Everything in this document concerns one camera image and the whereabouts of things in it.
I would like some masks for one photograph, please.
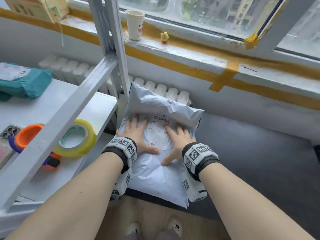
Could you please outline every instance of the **small yellow figurine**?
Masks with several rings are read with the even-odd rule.
[[[162,31],[161,35],[161,42],[162,44],[166,44],[168,42],[169,36],[168,33],[165,31]]]

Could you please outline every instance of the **person's right hand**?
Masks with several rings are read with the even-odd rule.
[[[165,129],[167,130],[167,133],[172,140],[173,149],[172,152],[162,160],[162,166],[168,165],[174,159],[183,159],[182,150],[184,149],[184,147],[191,142],[196,142],[195,138],[190,137],[188,130],[183,130],[179,125],[177,126],[178,134],[176,134],[168,125],[165,126]]]

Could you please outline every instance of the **gray pants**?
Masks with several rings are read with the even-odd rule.
[[[179,240],[178,234],[173,229],[168,229],[159,232],[155,240]],[[141,238],[136,233],[131,233],[124,237],[122,240],[141,240]]]

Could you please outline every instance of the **person's right arm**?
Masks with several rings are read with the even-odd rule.
[[[168,126],[166,130],[173,142],[173,150],[161,162],[162,165],[174,159],[183,159],[182,149],[196,141],[181,127],[177,128],[177,134]],[[222,164],[209,164],[199,173],[199,179],[233,240],[314,239],[276,205]]]

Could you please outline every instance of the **teal plastic bag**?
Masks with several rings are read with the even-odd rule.
[[[8,101],[12,96],[36,99],[51,81],[51,70],[0,62],[0,101]]]

